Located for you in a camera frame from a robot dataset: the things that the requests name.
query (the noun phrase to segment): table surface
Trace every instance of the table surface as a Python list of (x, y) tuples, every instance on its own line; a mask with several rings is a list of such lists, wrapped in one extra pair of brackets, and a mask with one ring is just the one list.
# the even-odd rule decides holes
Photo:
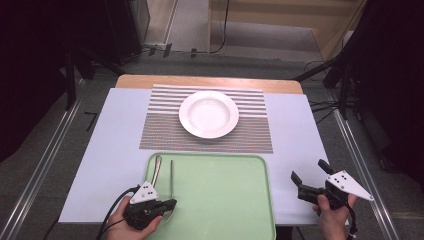
[(123, 75), (110, 90), (59, 222), (101, 222), (116, 197), (143, 179), (147, 159), (157, 152), (138, 148), (153, 84), (262, 89), (274, 153), (258, 156), (268, 166), (275, 223), (317, 224), (311, 204), (297, 199), (290, 180), (295, 171), (305, 184), (322, 187), (327, 177), (317, 165), (327, 156), (298, 82), (146, 75)]

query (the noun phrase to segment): floor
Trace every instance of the floor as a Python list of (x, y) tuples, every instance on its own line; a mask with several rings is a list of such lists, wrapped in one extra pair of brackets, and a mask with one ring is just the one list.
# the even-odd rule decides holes
[[(173, 51), (190, 52), (206, 50), (207, 0), (149, 0), (152, 11), (162, 11), (152, 16), (164, 16), (160, 19), (164, 24), (155, 33), (149, 31), (146, 43), (163, 47), (172, 43)], [(213, 46), (218, 47), (222, 35), (213, 37)], [(152, 57), (140, 56), (130, 64), (123, 66), (129, 73), (143, 74), (185, 74), (290, 79), (316, 66), (322, 61), (312, 37), (310, 29), (279, 26), (261, 26), (256, 24), (239, 25), (229, 23), (227, 26), (226, 46), (220, 55), (198, 56), (190, 59), (189, 54), (172, 53), (163, 58), (156, 54)], [(324, 102), (337, 97), (337, 88), (328, 90), (322, 87), (325, 72), (302, 82), (302, 88), (311, 101)], [(19, 199), (28, 183), (33, 179), (34, 171), (40, 162), (50, 169), (39, 177), (37, 193), (27, 202), (28, 208), (22, 212), (21, 222), (17, 222), (17, 230), (9, 236), (3, 231), (0, 239), (41, 239), (46, 236), (50, 226), (53, 231), (49, 239), (93, 239), (98, 225), (54, 225), (66, 199), (67, 191), (72, 184), (79, 163), (84, 154), (94, 126), (91, 126), (93, 115), (101, 111), (108, 90), (116, 83), (114, 76), (107, 69), (96, 66), (93, 81), (81, 81), (78, 95), (83, 96), (74, 112), (64, 113), (66, 96), (54, 104), (46, 117), (28, 136), (22, 148), (0, 164), (0, 226), (6, 226), (12, 215), (12, 209), (19, 204)], [(317, 121), (323, 119), (329, 109), (314, 114)], [(64, 114), (70, 114), (72, 122), (63, 122)], [(336, 169), (346, 169), (355, 178), (361, 178), (355, 159), (365, 159), (372, 182), (389, 213), (389, 221), (381, 222), (375, 215), (375, 206), (366, 201), (358, 201), (357, 209), (359, 239), (417, 239), (424, 234), (424, 194), (418, 184), (402, 173), (389, 174), (381, 170), (378, 164), (378, 153), (367, 136), (361, 123), (349, 112), (348, 121), (342, 122), (337, 114), (330, 114), (317, 124), (318, 130), (328, 154), (330, 163)], [(354, 145), (358, 152), (348, 146), (349, 137), (343, 133), (343, 124), (352, 130)], [(57, 126), (63, 125), (66, 131), (58, 136), (59, 146), (52, 146), (52, 136), (57, 136)], [(46, 149), (52, 150), (46, 156)], [(300, 232), (305, 239), (317, 239), (318, 229), (314, 226), (303, 226)], [(293, 239), (302, 239), (295, 230)]]

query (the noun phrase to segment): plate rim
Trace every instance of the plate rim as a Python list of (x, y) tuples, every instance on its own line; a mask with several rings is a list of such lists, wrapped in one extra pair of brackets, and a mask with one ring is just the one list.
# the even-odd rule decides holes
[[(190, 106), (196, 102), (195, 100), (199, 100), (205, 97), (213, 97), (216, 100), (223, 103), (229, 110), (230, 120), (219, 131), (207, 132), (207, 134), (205, 134), (206, 132), (202, 131), (199, 134), (196, 131), (194, 131), (196, 128), (194, 128), (189, 121), (186, 121), (186, 119), (189, 118), (188, 109), (190, 109)], [(180, 105), (178, 116), (179, 116), (181, 125), (190, 134), (199, 138), (214, 139), (214, 138), (223, 137), (227, 135), (228, 133), (230, 133), (237, 126), (240, 113), (239, 113), (237, 104), (234, 102), (234, 100), (231, 97), (229, 97), (225, 93), (214, 91), (214, 90), (202, 90), (202, 91), (197, 91), (195, 93), (192, 93), (187, 98), (184, 99), (184, 101)]]

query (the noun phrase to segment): gray carpet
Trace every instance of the gray carpet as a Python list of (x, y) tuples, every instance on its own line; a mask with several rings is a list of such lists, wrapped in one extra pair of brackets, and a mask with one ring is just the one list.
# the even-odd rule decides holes
[[(157, 53), (150, 57), (140, 56), (122, 68), (131, 74), (290, 79), (303, 73), (305, 65), (306, 63), (302, 62), (211, 55), (198, 55), (192, 59), (189, 54), (175, 53), (162, 58)], [(322, 87), (320, 77), (315, 78), (318, 81), (307, 80), (302, 83), (305, 94), (311, 101), (328, 101), (327, 90)], [(43, 239), (50, 225), (59, 216), (93, 131), (93, 128), (87, 131), (92, 116), (84, 113), (101, 111), (108, 90), (114, 87), (116, 80), (117, 76), (109, 70), (96, 66), (95, 78), (88, 81), (89, 85), (81, 105), (16, 239)], [(12, 207), (42, 157), (64, 114), (65, 103), (66, 96), (63, 96), (28, 136), (20, 150), (0, 164), (0, 226), (5, 224)], [(328, 111), (314, 114), (316, 120), (321, 119)], [(419, 238), (424, 234), (424, 229), (419, 227), (424, 224), (422, 192), (406, 175), (382, 171), (378, 166), (378, 156), (361, 124), (353, 115), (349, 116), (349, 121), (378, 190), (389, 211), (397, 216), (394, 222), (400, 238)], [(346, 169), (359, 179), (335, 117), (329, 115), (317, 126), (332, 167)], [(370, 204), (358, 200), (355, 209), (358, 218), (358, 239), (384, 239)], [(94, 239), (98, 229), (99, 225), (95, 224), (56, 224), (48, 239)], [(300, 230), (305, 239), (321, 239), (317, 227), (301, 227)], [(293, 232), (293, 238), (301, 239), (296, 231)]]

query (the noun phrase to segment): black and white striped mat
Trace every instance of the black and white striped mat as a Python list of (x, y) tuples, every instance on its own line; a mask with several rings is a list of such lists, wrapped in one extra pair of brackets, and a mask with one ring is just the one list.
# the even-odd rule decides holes
[[(206, 90), (226, 94), (239, 109), (237, 126), (227, 135), (216, 139), (193, 136), (179, 120), (182, 102), (191, 94)], [(140, 149), (273, 153), (263, 92), (255, 89), (154, 85)]]

